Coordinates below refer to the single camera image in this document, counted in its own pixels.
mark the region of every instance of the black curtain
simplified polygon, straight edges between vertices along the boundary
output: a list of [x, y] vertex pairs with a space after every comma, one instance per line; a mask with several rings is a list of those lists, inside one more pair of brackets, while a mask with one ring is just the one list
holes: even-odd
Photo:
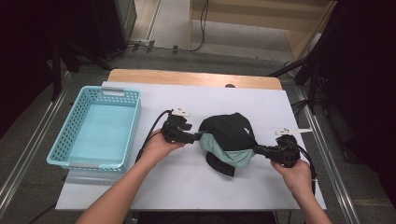
[[[378, 172], [396, 207], [395, 11], [394, 1], [338, 1], [295, 81], [304, 84], [318, 68], [328, 105], [337, 110], [329, 114], [335, 130]], [[346, 129], [352, 135], [343, 135]]]
[[46, 17], [41, 1], [0, 1], [0, 138], [52, 81]]

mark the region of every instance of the metal frame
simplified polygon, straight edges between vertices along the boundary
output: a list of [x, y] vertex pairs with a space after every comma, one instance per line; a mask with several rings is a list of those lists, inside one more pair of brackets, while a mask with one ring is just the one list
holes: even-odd
[[51, 125], [53, 119], [55, 118], [59, 108], [64, 101], [64, 96], [70, 86], [72, 81], [72, 75], [70, 72], [66, 72], [64, 75], [64, 87], [60, 92], [59, 96], [49, 103], [46, 113], [40, 120], [35, 132], [33, 133], [31, 139], [29, 140], [26, 148], [22, 152], [20, 159], [17, 161], [11, 174], [8, 176], [5, 184], [0, 189], [0, 219], [3, 217], [9, 203], [12, 200], [19, 184], [21, 183], [27, 169], [37, 150], [39, 149], [44, 136], [47, 133], [49, 126]]
[[[297, 94], [300, 98], [300, 100], [306, 100], [308, 99], [306, 96], [306, 93], [304, 91], [304, 87], [297, 87]], [[311, 126], [313, 130], [313, 134], [315, 137], [315, 141], [318, 144], [318, 149], [320, 152], [320, 155], [323, 159], [323, 163], [327, 169], [327, 174], [331, 180], [332, 187], [334, 189], [335, 195], [337, 196], [338, 202], [341, 205], [341, 209], [344, 213], [344, 217], [346, 218], [346, 221], [350, 224], [360, 224], [361, 221], [358, 217], [358, 214], [355, 210], [355, 206], [353, 205], [353, 202], [351, 198], [349, 197], [349, 193], [347, 191], [347, 187], [344, 184], [340, 173], [338, 172], [337, 166], [335, 165], [333, 159], [332, 159], [332, 153], [330, 152], [326, 140], [323, 136], [323, 133], [320, 129], [320, 126], [318, 124], [317, 116], [312, 115], [310, 109], [306, 105], [304, 107], [304, 112], [306, 115], [306, 118], [308, 119], [309, 125]]]

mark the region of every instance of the gray floor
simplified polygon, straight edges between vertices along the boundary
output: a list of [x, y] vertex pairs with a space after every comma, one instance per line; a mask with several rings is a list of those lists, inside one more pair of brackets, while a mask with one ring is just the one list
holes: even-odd
[[[178, 35], [173, 31], [169, 33], [164, 30], [161, 31], [158, 27], [163, 28], [163, 26], [158, 20], [156, 21], [156, 27], [157, 29], [154, 30], [152, 37], [156, 39], [157, 44], [163, 45], [158, 47], [171, 47], [174, 43], [183, 43], [183, 41], [185, 41], [181, 39], [179, 42], [171, 40], [173, 38], [172, 36], [180, 38], [183, 35]], [[227, 29], [227, 32], [234, 32], [231, 27], [229, 28], [224, 29]], [[268, 38], [266, 38], [267, 40], [271, 39], [271, 36], [277, 35], [278, 37], [275, 37], [274, 40], [277, 41], [278, 45], [271, 45], [268, 43], [268, 45], [262, 46], [262, 50], [252, 50], [252, 47], [236, 48], [234, 43], [241, 43], [240, 39], [238, 40], [238, 38], [241, 37], [229, 35], [233, 36], [233, 38], [228, 39], [224, 37], [224, 41], [220, 42], [226, 44], [219, 47], [216, 44], [216, 41], [219, 42], [219, 40], [216, 40], [215, 37], [209, 37], [209, 43], [200, 52], [180, 52], [177, 55], [172, 55], [172, 52], [169, 50], [154, 50], [147, 54], [144, 49], [140, 49], [138, 51], [126, 52], [110, 64], [118, 68], [147, 68], [264, 76], [282, 67], [285, 61], [290, 60], [291, 54], [285, 47], [281, 39], [282, 36], [279, 35], [279, 31], [256, 32], [267, 32], [266, 34], [269, 34]], [[67, 92], [64, 102], [55, 116], [55, 119], [49, 126], [43, 141], [39, 145], [38, 151], [27, 173], [19, 184], [12, 201], [8, 205], [7, 211], [0, 220], [0, 223], [27, 223], [44, 211], [48, 206], [57, 202], [63, 185], [62, 181], [67, 171], [56, 166], [48, 165], [46, 163], [46, 157], [70, 111], [70, 104], [76, 99], [81, 87], [86, 85], [101, 85], [101, 83], [107, 79], [108, 73], [108, 71], [101, 70], [96, 65], [84, 65], [78, 74], [73, 74], [70, 90]], [[283, 89], [290, 98], [290, 102], [294, 103], [299, 101], [296, 91], [297, 87], [293, 84], [292, 79], [285, 75], [280, 77], [280, 79]], [[28, 145], [30, 137], [50, 104], [50, 97], [51, 86], [45, 89], [35, 101], [32, 102], [29, 108], [26, 109], [9, 129], [7, 134], [0, 139], [1, 185], [5, 183], [14, 165], [20, 158], [20, 155]], [[328, 119], [323, 116], [320, 106], [317, 107], [317, 112], [320, 127], [324, 132], [338, 170], [342, 174], [342, 178], [361, 219], [361, 223], [396, 223], [395, 209], [382, 190], [378, 182], [377, 174], [364, 164], [351, 164], [344, 160], [342, 144], [335, 135]], [[299, 115], [298, 121], [301, 128], [307, 128], [309, 126], [304, 113]], [[326, 210], [327, 214], [333, 223], [347, 223], [340, 204], [337, 201], [332, 184], [327, 176], [322, 158], [318, 153], [317, 144], [313, 136], [310, 134], [303, 134], [303, 139], [318, 170], [319, 184], [328, 206]], [[51, 209], [46, 215], [40, 218], [37, 223], [73, 223], [80, 213], [79, 211], [65, 212]], [[288, 212], [277, 212], [277, 214], [280, 223], [288, 222]], [[294, 211], [292, 213], [291, 223], [304, 223], [299, 212]]]
[[[157, 0], [148, 2], [135, 1], [136, 6], [154, 4]], [[154, 46], [187, 49], [197, 48], [202, 39], [199, 21], [192, 22], [191, 40], [189, 40], [190, 1], [162, 0], [153, 24], [149, 40], [155, 40]], [[146, 30], [137, 26], [137, 30]], [[132, 39], [145, 39], [144, 35], [132, 35]], [[269, 61], [292, 61], [293, 56], [283, 30], [252, 27], [207, 21], [205, 24], [205, 48], [200, 52], [230, 55], [237, 57], [264, 59]]]

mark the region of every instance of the light blue plastic basket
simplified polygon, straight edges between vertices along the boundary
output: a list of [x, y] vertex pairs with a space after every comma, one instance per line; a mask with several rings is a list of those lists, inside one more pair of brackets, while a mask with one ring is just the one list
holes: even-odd
[[82, 88], [47, 162], [70, 170], [124, 173], [140, 108], [138, 90]]

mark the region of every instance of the floor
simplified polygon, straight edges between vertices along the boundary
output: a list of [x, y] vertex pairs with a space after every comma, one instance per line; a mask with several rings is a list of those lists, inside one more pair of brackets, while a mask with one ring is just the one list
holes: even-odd
[[[155, 40], [155, 47], [172, 48], [174, 45], [180, 48], [186, 48], [188, 45], [187, 39], [187, 26], [188, 26], [188, 14], [180, 12], [188, 12], [188, 2], [183, 0], [135, 0], [136, 8], [143, 8], [142, 3], [151, 3], [151, 9], [147, 9], [149, 14], [156, 15], [152, 18], [151, 28], [142, 28], [139, 32], [139, 22], [136, 23], [134, 33], [131, 37], [131, 41], [148, 41]], [[195, 22], [194, 27], [198, 28], [199, 23]], [[258, 59], [272, 61], [274, 63], [285, 63], [293, 61], [293, 57], [290, 53], [290, 48], [283, 34], [283, 31], [276, 29], [265, 29], [246, 27], [240, 25], [221, 24], [216, 22], [208, 22], [206, 24], [206, 36], [205, 36], [205, 47], [201, 49], [200, 53], [208, 53], [215, 61], [217, 55], [226, 55], [230, 57], [246, 58], [246, 59]], [[197, 46], [201, 41], [200, 32], [194, 32], [192, 36], [192, 44]], [[127, 57], [118, 58], [112, 64], [118, 67], [128, 68], [128, 63], [135, 62], [141, 67], [150, 67], [151, 64], [148, 62], [149, 56], [144, 53], [137, 52], [132, 53], [132, 59]], [[168, 61], [164, 59], [163, 54], [156, 52], [152, 54], [151, 58], [158, 60], [161, 64], [156, 65], [153, 69], [172, 69], [175, 68]], [[180, 54], [177, 59], [189, 60], [191, 56], [189, 54]], [[249, 62], [244, 59], [236, 59], [237, 62]], [[207, 68], [208, 71], [225, 71], [229, 74], [242, 73], [246, 69], [259, 69], [259, 66], [252, 63], [249, 68], [241, 70], [238, 66], [226, 66], [222, 64], [213, 64], [212, 67]], [[201, 71], [204, 68], [189, 68], [189, 65], [179, 67], [180, 70], [189, 71], [189, 69], [196, 69]], [[25, 174], [25, 178], [21, 181], [21, 185], [15, 193], [15, 198], [11, 201], [9, 209], [6, 212], [5, 219], [0, 222], [3, 223], [24, 223], [31, 220], [32, 217], [40, 214], [46, 207], [56, 202], [60, 190], [62, 189], [63, 180], [62, 177], [67, 174], [63, 169], [54, 169], [45, 164], [45, 158], [50, 150], [51, 140], [53, 140], [59, 128], [62, 126], [62, 121], [67, 116], [70, 104], [74, 101], [78, 90], [86, 84], [90, 85], [101, 85], [101, 82], [106, 80], [108, 76], [107, 71], [101, 71], [95, 66], [85, 66], [80, 71], [78, 78], [71, 81], [69, 93], [66, 94], [64, 103], [61, 105], [59, 113], [56, 115], [56, 119], [53, 120], [52, 125], [49, 127], [46, 137], [42, 139], [41, 147], [37, 151], [37, 155], [31, 161], [31, 165]], [[280, 77], [282, 81], [282, 87], [290, 98], [290, 102], [294, 103], [299, 101], [298, 94], [296, 93], [296, 87], [292, 82], [292, 79], [283, 76]], [[6, 148], [8, 153], [2, 154], [2, 157], [7, 157], [7, 164], [1, 164], [2, 170], [0, 172], [1, 184], [12, 171], [13, 165], [17, 163], [16, 158], [18, 153], [21, 153], [25, 146], [29, 145], [29, 136], [34, 134], [35, 128], [40, 122], [42, 115], [45, 114], [48, 107], [47, 99], [50, 96], [51, 88], [47, 88], [43, 93], [36, 98], [32, 105], [25, 111], [23, 115], [17, 120], [13, 127], [8, 131], [7, 136], [0, 140], [0, 147]], [[298, 117], [299, 127], [306, 128], [309, 123], [306, 120], [304, 113], [301, 113]], [[326, 140], [329, 144], [330, 151], [334, 158], [337, 168], [342, 173], [342, 177], [348, 189], [348, 193], [351, 197], [353, 204], [357, 210], [358, 216], [361, 222], [356, 223], [396, 223], [396, 211], [387, 200], [387, 197], [381, 187], [378, 184], [377, 175], [364, 164], [352, 164], [344, 160], [340, 141], [334, 134], [332, 125], [323, 115], [320, 106], [318, 107], [318, 121], [320, 126], [323, 128], [323, 133], [326, 135]], [[315, 147], [316, 141], [312, 136], [304, 136], [304, 143], [307, 147]], [[321, 179], [320, 185], [322, 193], [325, 196], [326, 204], [328, 205], [329, 217], [334, 223], [349, 223], [345, 219], [345, 215], [341, 209], [340, 202], [337, 199], [337, 195], [334, 193], [332, 187], [332, 181], [327, 177], [326, 167], [323, 166], [323, 162], [320, 159], [318, 152], [313, 152], [318, 161], [319, 179]], [[79, 211], [76, 212], [58, 212], [51, 210], [45, 216], [43, 216], [37, 223], [73, 223], [76, 218], [80, 215]], [[279, 223], [288, 223], [288, 213], [279, 212]], [[303, 223], [301, 214], [293, 213], [291, 223]]]

